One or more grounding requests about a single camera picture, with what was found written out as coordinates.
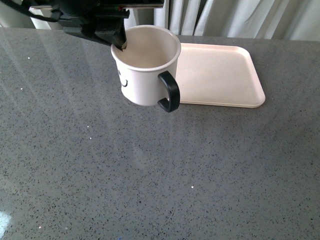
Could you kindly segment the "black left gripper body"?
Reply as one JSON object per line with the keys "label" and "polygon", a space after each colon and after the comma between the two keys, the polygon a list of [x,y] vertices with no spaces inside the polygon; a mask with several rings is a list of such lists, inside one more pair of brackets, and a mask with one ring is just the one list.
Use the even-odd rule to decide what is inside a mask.
{"label": "black left gripper body", "polygon": [[34,15],[46,22],[58,22],[65,33],[79,38],[94,38],[99,21],[124,21],[132,8],[162,8],[163,0],[31,0],[35,9],[51,7],[51,17]]}

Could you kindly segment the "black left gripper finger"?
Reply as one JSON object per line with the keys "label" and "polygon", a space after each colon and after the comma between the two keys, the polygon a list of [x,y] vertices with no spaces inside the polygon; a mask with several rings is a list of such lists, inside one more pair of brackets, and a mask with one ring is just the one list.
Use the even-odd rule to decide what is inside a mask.
{"label": "black left gripper finger", "polygon": [[127,37],[124,21],[99,21],[94,30],[94,39],[98,43],[111,46],[119,50],[127,48]]}

